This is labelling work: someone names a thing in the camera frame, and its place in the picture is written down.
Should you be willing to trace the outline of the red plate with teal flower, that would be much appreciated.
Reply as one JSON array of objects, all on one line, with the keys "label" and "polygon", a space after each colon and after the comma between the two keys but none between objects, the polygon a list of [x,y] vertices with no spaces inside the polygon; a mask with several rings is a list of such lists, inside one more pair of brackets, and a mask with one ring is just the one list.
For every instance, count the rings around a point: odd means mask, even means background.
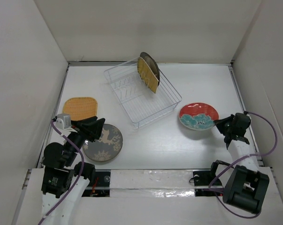
[{"label": "red plate with teal flower", "polygon": [[211,105],[196,102],[183,106],[178,117],[188,129],[204,131],[214,127],[214,121],[219,119],[219,114]]}]

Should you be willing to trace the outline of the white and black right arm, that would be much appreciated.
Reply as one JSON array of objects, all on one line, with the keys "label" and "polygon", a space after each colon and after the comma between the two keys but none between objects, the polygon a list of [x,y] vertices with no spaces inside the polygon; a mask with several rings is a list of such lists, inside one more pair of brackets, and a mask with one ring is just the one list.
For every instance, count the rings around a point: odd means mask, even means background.
[{"label": "white and black right arm", "polygon": [[221,120],[214,120],[218,131],[224,135],[224,143],[233,162],[224,170],[215,168],[208,172],[209,187],[225,179],[225,172],[233,169],[222,191],[222,204],[230,205],[253,214],[261,213],[261,208],[269,185],[269,177],[259,172],[253,158],[258,153],[246,153],[245,146],[249,140],[245,137],[251,124],[249,112],[232,114]]}]

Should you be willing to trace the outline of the cream plate with brown rim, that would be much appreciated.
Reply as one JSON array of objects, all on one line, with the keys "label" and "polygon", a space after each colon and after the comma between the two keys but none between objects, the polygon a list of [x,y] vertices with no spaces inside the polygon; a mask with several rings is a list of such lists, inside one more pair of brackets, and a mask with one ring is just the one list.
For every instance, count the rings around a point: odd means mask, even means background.
[{"label": "cream plate with brown rim", "polygon": [[140,57],[145,60],[147,65],[150,67],[158,81],[160,81],[160,69],[156,63],[156,61],[146,52],[141,52]]}]

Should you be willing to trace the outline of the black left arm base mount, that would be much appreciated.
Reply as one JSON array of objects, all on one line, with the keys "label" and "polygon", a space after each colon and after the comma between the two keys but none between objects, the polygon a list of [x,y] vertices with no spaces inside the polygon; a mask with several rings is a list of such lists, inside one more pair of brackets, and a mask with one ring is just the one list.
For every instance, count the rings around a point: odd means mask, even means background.
[{"label": "black left arm base mount", "polygon": [[110,170],[97,170],[94,181],[91,181],[82,194],[82,197],[109,197]]}]

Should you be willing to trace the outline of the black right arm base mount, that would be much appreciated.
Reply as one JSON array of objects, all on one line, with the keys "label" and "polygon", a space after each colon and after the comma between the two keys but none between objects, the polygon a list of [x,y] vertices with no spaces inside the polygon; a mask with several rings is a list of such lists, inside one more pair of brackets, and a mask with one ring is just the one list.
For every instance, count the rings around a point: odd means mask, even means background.
[{"label": "black right arm base mount", "polygon": [[196,197],[210,197],[210,196],[222,196],[223,186],[222,182],[216,180],[211,189],[209,184],[215,178],[210,170],[195,170],[192,172],[192,177],[189,180],[190,184],[194,185],[194,192]]}]

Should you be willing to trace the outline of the yellow green-rimmed square plate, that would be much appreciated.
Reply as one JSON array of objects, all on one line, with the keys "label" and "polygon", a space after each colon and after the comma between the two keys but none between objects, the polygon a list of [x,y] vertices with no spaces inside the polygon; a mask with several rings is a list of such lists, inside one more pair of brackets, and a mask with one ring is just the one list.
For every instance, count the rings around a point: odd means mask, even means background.
[{"label": "yellow green-rimmed square plate", "polygon": [[156,93],[158,89],[159,79],[156,77],[154,72],[151,70],[146,61],[138,57],[137,70],[140,79],[144,81],[145,85],[153,92]]}]

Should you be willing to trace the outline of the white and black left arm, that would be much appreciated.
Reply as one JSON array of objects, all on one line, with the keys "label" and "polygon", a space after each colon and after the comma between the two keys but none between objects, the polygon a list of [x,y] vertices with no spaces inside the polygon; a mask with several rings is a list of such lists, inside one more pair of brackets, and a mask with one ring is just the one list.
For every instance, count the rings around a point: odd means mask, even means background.
[{"label": "white and black left arm", "polygon": [[96,116],[74,121],[64,113],[51,119],[64,144],[52,142],[44,150],[40,225],[72,224],[83,192],[97,182],[95,165],[84,161],[81,149],[100,138],[104,123]]}]

